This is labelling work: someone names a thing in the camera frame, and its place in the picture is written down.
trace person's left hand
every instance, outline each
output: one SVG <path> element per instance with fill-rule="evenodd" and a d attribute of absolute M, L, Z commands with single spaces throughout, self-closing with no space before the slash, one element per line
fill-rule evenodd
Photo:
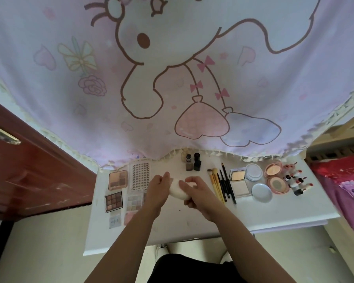
<path fill-rule="evenodd" d="M 165 172 L 164 176 L 156 175 L 149 182 L 146 200 L 142 209 L 148 210 L 157 218 L 160 214 L 161 207 L 165 204 L 169 195 L 171 186 L 171 176 L 169 172 Z"/>

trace white table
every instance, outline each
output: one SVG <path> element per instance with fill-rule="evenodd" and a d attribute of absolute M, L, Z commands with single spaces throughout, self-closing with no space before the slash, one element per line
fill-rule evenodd
<path fill-rule="evenodd" d="M 151 177 L 169 171 L 174 178 L 172 184 L 177 185 L 178 180 L 197 175 L 202 177 L 212 189 L 207 169 L 220 168 L 220 163 L 223 162 L 229 173 L 230 169 L 245 167 L 248 164 L 239 161 L 239 157 L 231 155 L 218 157 L 201 154 L 200 159 L 202 166 L 199 172 L 187 172 L 180 155 L 173 156 L 167 161 L 151 161 Z M 257 164 L 263 168 L 270 162 L 269 160 Z M 226 206 L 251 232 L 322 225 L 327 219 L 339 217 L 334 205 L 307 164 L 299 156 L 288 158 L 288 163 L 294 162 L 297 162 L 296 168 L 303 171 L 302 175 L 307 177 L 305 182 L 314 184 L 314 187 L 303 195 L 296 196 L 291 190 L 284 195 L 273 194 L 273 199 L 269 203 L 258 202 L 253 197 L 237 198 L 236 205 L 232 200 L 226 202 Z M 107 252 L 125 228 L 123 223 L 127 188 L 122 189 L 124 204 L 124 208 L 121 209 L 122 226 L 109 229 L 110 213 L 104 212 L 104 196 L 110 194 L 108 180 L 111 172 L 113 171 L 100 170 L 97 174 L 84 255 Z M 264 183 L 265 180 L 262 178 L 259 182 Z M 249 187 L 255 183 L 247 181 Z M 197 210 L 184 206 L 183 201 L 169 196 L 152 226 L 147 245 L 218 236 L 220 235 L 215 224 L 207 221 Z"/>

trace makeup sponge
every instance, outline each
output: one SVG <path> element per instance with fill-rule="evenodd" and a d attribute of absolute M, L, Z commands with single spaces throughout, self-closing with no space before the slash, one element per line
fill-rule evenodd
<path fill-rule="evenodd" d="M 189 186 L 195 186 L 195 183 L 187 183 Z M 171 184 L 171 187 L 169 189 L 169 195 L 171 195 L 174 198 L 178 198 L 180 200 L 189 200 L 191 197 L 185 193 L 183 190 L 181 190 L 180 186 L 178 185 L 178 181 L 174 181 L 174 183 Z"/>

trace forearm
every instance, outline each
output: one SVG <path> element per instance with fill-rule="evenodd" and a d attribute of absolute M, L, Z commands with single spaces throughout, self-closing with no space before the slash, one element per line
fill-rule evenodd
<path fill-rule="evenodd" d="M 135 282 L 155 218 L 151 210 L 138 211 L 85 283 Z"/>
<path fill-rule="evenodd" d="M 214 222 L 237 271 L 248 283 L 295 282 L 230 210 L 220 210 Z"/>

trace purple flower print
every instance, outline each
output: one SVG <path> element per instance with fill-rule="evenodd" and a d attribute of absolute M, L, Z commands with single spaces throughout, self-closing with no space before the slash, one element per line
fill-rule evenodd
<path fill-rule="evenodd" d="M 85 94 L 93 94 L 95 96 L 104 96 L 106 94 L 105 83 L 94 75 L 80 79 L 79 86 Z"/>

